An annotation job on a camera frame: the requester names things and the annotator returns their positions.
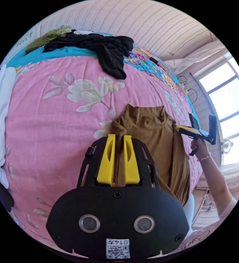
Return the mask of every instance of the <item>black cloth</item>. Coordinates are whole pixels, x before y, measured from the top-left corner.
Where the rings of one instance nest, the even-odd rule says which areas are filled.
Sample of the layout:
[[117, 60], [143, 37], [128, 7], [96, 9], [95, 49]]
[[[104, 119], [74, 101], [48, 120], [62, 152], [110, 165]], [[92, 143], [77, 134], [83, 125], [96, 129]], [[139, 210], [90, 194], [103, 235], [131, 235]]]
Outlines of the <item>black cloth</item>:
[[44, 52], [57, 48], [79, 47], [97, 53], [99, 64], [104, 72], [116, 79], [125, 79], [124, 56], [128, 57], [133, 49], [133, 39], [127, 36], [103, 36], [100, 34], [77, 35], [75, 30], [57, 37], [44, 46]]

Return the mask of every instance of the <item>brown garment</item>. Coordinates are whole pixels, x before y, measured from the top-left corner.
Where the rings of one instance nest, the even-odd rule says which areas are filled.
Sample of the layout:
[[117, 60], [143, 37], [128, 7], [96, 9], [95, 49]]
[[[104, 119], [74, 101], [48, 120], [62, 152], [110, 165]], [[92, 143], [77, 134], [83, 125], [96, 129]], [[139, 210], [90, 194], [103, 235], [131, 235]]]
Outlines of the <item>brown garment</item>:
[[160, 107], [127, 105], [118, 120], [112, 122], [116, 134], [114, 182], [125, 186], [123, 136], [131, 135], [146, 144], [156, 165], [160, 189], [175, 196], [182, 207], [189, 198], [190, 169], [182, 136], [175, 121]]

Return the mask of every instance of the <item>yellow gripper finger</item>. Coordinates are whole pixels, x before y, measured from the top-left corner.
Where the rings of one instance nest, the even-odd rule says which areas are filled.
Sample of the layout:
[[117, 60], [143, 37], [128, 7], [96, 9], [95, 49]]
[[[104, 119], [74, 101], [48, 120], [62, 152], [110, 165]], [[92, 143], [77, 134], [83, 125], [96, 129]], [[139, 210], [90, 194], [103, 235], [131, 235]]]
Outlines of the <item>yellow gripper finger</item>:
[[126, 185], [139, 183], [139, 170], [130, 135], [124, 135], [124, 174]]
[[116, 142], [116, 135], [109, 134], [97, 175], [97, 181], [100, 184], [109, 184], [110, 186], [113, 185], [114, 164], [115, 164], [115, 142]]

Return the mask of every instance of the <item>yellow handheld device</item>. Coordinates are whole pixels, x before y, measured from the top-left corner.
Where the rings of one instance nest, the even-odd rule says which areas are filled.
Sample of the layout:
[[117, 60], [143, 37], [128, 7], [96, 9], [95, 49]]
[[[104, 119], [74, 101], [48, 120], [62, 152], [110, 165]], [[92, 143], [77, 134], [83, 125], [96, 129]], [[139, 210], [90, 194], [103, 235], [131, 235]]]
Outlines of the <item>yellow handheld device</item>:
[[[216, 144], [216, 128], [217, 128], [216, 116], [209, 115], [209, 132], [206, 132], [200, 129], [198, 121], [193, 117], [191, 113], [189, 113], [189, 117], [190, 117], [190, 121], [192, 124], [191, 127], [178, 125], [178, 126], [175, 126], [175, 130], [181, 134], [185, 134], [189, 136], [192, 139], [197, 140], [198, 138], [201, 138], [202, 140], [206, 140], [212, 145], [215, 145]], [[190, 153], [190, 156], [194, 156], [196, 151], [197, 149], [193, 150]]]

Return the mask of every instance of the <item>qr code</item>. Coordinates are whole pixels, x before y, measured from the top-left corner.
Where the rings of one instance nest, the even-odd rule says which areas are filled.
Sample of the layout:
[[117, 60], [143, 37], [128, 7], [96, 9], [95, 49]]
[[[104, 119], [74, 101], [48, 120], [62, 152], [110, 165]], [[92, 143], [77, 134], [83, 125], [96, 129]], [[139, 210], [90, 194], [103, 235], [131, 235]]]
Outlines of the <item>qr code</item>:
[[129, 239], [107, 239], [106, 258], [107, 259], [130, 258]]

